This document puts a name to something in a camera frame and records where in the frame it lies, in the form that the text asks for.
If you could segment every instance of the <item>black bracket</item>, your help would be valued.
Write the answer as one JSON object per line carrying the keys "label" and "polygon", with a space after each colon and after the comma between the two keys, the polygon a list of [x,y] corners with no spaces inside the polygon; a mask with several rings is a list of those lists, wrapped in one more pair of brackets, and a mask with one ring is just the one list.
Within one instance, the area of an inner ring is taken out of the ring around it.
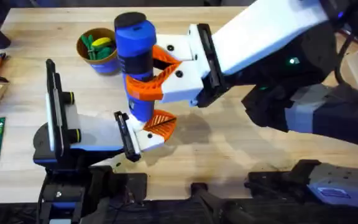
{"label": "black bracket", "polygon": [[196,97],[197,106],[199,108],[205,108],[222,96],[223,93],[227,92],[230,87],[224,80],[209,25],[198,24],[197,28],[209,68],[211,69],[210,73],[203,78],[203,90]]}
{"label": "black bracket", "polygon": [[118,123],[119,132],[121,133],[125,156],[132,162],[138,161],[140,159],[140,154],[135,152],[131,135],[129,134],[128,126],[126,123],[126,120],[129,119],[128,115],[126,113],[122,113],[121,111],[117,111],[114,113],[114,117]]}

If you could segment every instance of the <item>yellow object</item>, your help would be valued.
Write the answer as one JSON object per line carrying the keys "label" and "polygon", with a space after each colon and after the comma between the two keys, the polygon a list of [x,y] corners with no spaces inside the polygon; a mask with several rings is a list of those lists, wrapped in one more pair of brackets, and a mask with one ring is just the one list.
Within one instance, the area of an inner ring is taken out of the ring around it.
{"label": "yellow object", "polygon": [[77,131],[77,142],[80,142],[80,132],[78,131],[78,129],[76,129]]}
{"label": "yellow object", "polygon": [[95,40],[92,43],[93,47],[104,47],[106,45],[109,45],[111,43],[111,39],[109,37],[102,37],[97,40]]}

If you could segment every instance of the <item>wooden table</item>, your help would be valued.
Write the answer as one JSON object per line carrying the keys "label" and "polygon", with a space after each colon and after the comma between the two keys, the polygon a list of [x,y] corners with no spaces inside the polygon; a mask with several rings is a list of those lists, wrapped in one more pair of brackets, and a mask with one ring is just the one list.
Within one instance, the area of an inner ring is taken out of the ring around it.
{"label": "wooden table", "polygon": [[[78,112],[112,117],[127,111],[121,76],[97,75],[79,56],[75,42],[95,27],[113,29],[120,13],[147,15],[158,33],[184,34],[191,23],[208,23],[216,31],[243,7],[12,9],[2,30],[12,39],[11,59],[2,75],[11,86],[0,104],[6,127],[0,158],[0,203],[35,202],[45,172],[32,162],[32,138],[46,121],[45,61],[51,58],[63,89],[74,91]],[[178,116],[167,145],[144,153],[138,163],[122,157],[104,161],[117,172],[149,175],[148,199],[187,198],[192,182],[207,182],[221,197],[246,197],[243,181],[251,170],[288,170],[300,159],[319,159],[358,167],[358,146],[311,134],[282,133],[253,124],[241,99],[250,86],[233,88],[209,108],[187,102],[157,104]]]}

